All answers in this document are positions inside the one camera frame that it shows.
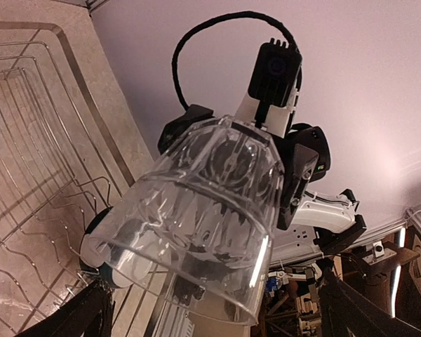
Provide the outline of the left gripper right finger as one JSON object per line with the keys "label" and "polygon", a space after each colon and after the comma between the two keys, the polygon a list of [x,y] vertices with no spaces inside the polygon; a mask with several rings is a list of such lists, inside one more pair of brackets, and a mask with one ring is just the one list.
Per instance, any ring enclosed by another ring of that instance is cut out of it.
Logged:
{"label": "left gripper right finger", "polygon": [[421,330],[390,315],[341,280],[331,268],[319,289],[323,336],[421,336]]}

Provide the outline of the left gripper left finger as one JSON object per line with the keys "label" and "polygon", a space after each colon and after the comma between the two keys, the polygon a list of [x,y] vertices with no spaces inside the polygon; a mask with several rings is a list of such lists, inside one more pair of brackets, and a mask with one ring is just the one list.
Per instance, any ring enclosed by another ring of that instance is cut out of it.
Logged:
{"label": "left gripper left finger", "polygon": [[110,287],[104,281],[95,280],[59,310],[18,335],[111,336],[113,314]]}

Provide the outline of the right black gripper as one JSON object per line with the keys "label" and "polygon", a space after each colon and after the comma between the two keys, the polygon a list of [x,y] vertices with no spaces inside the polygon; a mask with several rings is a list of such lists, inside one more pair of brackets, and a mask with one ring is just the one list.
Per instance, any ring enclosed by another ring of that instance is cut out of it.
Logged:
{"label": "right black gripper", "polygon": [[[213,111],[200,105],[191,105],[186,112],[167,123],[157,148],[160,154],[192,125],[213,118]],[[285,137],[273,136],[273,141],[285,168],[277,227],[287,230],[297,211],[292,204],[300,199],[308,183],[323,178],[330,168],[330,150],[323,130],[318,126],[299,123],[291,126]]]}

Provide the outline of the clear glass tumbler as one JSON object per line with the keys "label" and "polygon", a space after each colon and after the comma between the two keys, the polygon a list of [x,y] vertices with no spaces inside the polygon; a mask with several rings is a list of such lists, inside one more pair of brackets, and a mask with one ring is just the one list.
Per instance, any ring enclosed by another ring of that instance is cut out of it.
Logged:
{"label": "clear glass tumbler", "polygon": [[171,301],[240,325],[256,322],[279,216],[283,164],[270,134],[231,116],[190,126],[90,237],[134,283],[147,259],[172,272]]}

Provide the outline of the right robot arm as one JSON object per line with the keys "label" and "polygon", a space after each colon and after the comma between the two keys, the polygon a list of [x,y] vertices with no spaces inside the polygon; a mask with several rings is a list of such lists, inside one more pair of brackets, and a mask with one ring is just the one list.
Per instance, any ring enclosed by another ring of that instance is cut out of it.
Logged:
{"label": "right robot arm", "polygon": [[[311,183],[322,179],[330,169],[328,141],[318,126],[293,124],[284,137],[274,136],[274,142],[288,170],[294,167],[290,159],[296,147],[318,154],[308,180]],[[366,231],[363,216],[357,212],[359,203],[350,189],[335,196],[305,190],[286,201],[286,213],[277,225],[279,238],[274,243],[272,265],[303,264],[337,255]]]}

